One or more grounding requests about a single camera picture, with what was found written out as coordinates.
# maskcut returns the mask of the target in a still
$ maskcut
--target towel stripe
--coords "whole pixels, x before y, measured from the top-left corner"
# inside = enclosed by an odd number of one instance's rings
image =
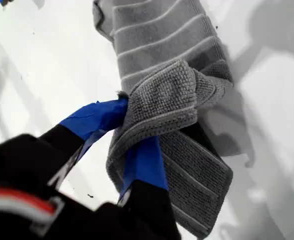
[[[184,58],[186,55],[188,55],[189,53],[192,53],[192,51],[193,51],[194,49],[196,49],[197,47],[201,46],[202,44],[205,44],[206,42],[210,41],[210,40],[213,39],[213,38],[216,38],[216,36],[210,36],[210,37],[208,37],[208,38],[205,38],[205,39],[203,39],[202,41],[200,41],[198,44],[194,45],[193,47],[189,48],[187,51],[183,52],[182,54],[180,54],[180,55],[178,55],[178,56],[176,56],[176,57],[174,57],[174,58],[171,58],[171,59],[169,59],[169,60],[167,60],[167,61],[163,61],[163,62],[161,62],[161,63],[159,63],[159,64],[156,64],[156,65],[153,65],[153,66],[151,66],[151,67],[145,68],[144,70],[141,70],[141,71],[137,71],[137,72],[134,72],[134,73],[128,74],[128,75],[124,76],[121,80],[122,80],[122,81],[125,81],[126,79],[131,78],[131,77],[134,77],[134,76],[136,76],[136,75],[139,75],[139,74],[142,74],[142,73],[146,73],[146,72],[150,72],[151,70],[154,70],[154,69],[158,68],[158,67],[161,66],[162,64],[167,64],[167,63],[172,62],[172,61],[174,61],[174,60],[182,59],[182,58]]]
[[[150,21],[145,21],[145,22],[141,22],[141,23],[138,23],[138,24],[133,24],[133,25],[130,25],[130,26],[124,26],[124,27],[121,27],[119,29],[117,29],[116,31],[114,31],[114,35],[117,35],[117,33],[119,33],[120,31],[123,31],[125,29],[129,29],[129,28],[136,28],[136,27],[140,27],[140,26],[143,26],[143,25],[148,25],[148,24],[151,24],[151,23],[154,23],[162,18],[164,18],[179,2],[181,2],[182,0],[177,0],[174,4],[171,5],[171,7],[169,7],[164,13],[162,13],[162,15],[150,20]]]
[[[136,47],[136,48],[133,48],[133,49],[130,49],[128,51],[124,51],[122,53],[120,53],[118,55],[118,59],[121,58],[122,56],[124,55],[127,55],[127,54],[130,54],[130,53],[134,53],[135,51],[138,51],[138,50],[142,50],[142,49],[145,49],[145,48],[148,48],[150,46],[155,46],[157,44],[160,44],[160,43],[164,43],[170,39],[172,39],[175,35],[177,35],[178,33],[180,33],[182,30],[184,30],[185,28],[187,28],[190,24],[192,24],[195,20],[199,19],[200,17],[203,17],[204,14],[200,14],[200,15],[196,15],[194,16],[193,18],[191,18],[189,21],[187,21],[185,24],[183,24],[179,29],[177,29],[175,32],[173,32],[172,34],[168,35],[167,37],[159,40],[159,41],[155,41],[155,42],[152,42],[152,43],[149,43],[149,44],[146,44],[146,45],[143,45],[143,46],[139,46],[139,47]]]

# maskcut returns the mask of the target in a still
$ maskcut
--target gray towel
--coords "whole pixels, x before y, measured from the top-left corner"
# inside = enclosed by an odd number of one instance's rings
[[[108,174],[119,191],[126,151],[160,136],[176,220],[204,238],[232,179],[230,168],[201,145],[206,137],[192,139],[184,128],[231,84],[210,19],[198,0],[96,0],[93,12],[96,28],[114,44],[122,88],[130,94],[110,145]]]

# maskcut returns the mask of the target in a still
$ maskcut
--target microfiber cloth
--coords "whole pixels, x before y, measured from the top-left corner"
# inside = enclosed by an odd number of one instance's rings
[[[121,190],[125,155],[160,136],[177,222],[200,239],[212,230],[232,179],[197,123],[231,85],[222,45],[198,0],[95,0],[94,22],[117,54],[129,94],[107,172]]]

